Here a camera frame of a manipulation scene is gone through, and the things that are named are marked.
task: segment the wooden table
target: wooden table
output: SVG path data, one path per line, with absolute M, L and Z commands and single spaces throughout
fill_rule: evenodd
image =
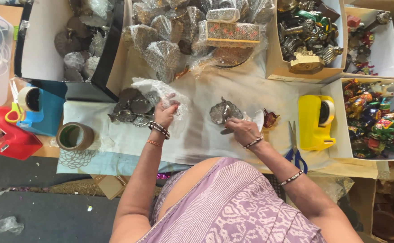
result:
M 22 16 L 23 8 L 21 7 L 11 7 L 0 5 L 0 16 L 7 20 L 11 25 L 18 26 L 20 23 L 20 18 Z M 10 65 L 10 78 L 14 77 L 14 51 L 16 48 L 16 41 L 13 41 L 13 46 L 11 47 L 11 65 Z M 17 89 L 23 88 L 24 84 L 17 84 Z M 11 94 L 11 88 L 8 87 L 8 99 L 4 106 L 11 107 L 11 102 L 13 101 L 13 95 Z M 53 137 L 48 136 L 37 136 L 38 139 L 43 143 L 43 147 L 40 148 L 33 156 L 41 157 L 59 157 L 59 148 L 51 146 L 50 142 Z

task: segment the orange thread bracelet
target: orange thread bracelet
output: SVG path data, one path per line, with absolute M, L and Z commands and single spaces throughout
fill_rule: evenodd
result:
M 161 146 L 160 143 L 157 143 L 157 142 L 154 142 L 154 141 L 151 141 L 151 140 L 146 140 L 146 142 L 150 143 L 150 144 L 153 144 L 153 145 L 156 145 L 156 146 Z

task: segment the tape dispenser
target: tape dispenser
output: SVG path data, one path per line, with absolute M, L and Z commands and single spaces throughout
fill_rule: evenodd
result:
M 5 115 L 10 111 L 10 107 L 0 106 L 0 155 L 25 160 L 43 144 L 32 133 L 8 123 Z
M 63 98 L 29 84 L 19 91 L 17 102 L 26 113 L 17 126 L 35 134 L 56 136 L 64 109 Z
M 303 150 L 323 150 L 335 144 L 330 125 L 335 117 L 334 100 L 329 96 L 299 97 L 299 140 Z

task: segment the light blue cloth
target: light blue cloth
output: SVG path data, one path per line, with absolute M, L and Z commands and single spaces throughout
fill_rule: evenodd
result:
M 139 156 L 123 153 L 60 150 L 56 173 L 128 176 L 133 173 L 138 160 Z M 191 165 L 161 161 L 158 173 L 182 171 L 189 168 Z

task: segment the blue-handled scissors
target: blue-handled scissors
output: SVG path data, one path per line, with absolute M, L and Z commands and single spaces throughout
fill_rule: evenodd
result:
M 298 150 L 298 144 L 296 141 L 296 122 L 293 121 L 293 128 L 291 128 L 291 123 L 289 121 L 289 128 L 290 128 L 290 140 L 291 140 L 291 149 L 287 153 L 287 155 L 284 157 L 286 160 L 293 162 L 293 156 L 295 160 L 295 166 L 297 168 L 301 168 L 301 162 L 303 164 L 303 170 L 304 173 L 306 174 L 308 172 L 308 165 L 305 163 L 305 160 L 302 159 L 301 153 Z

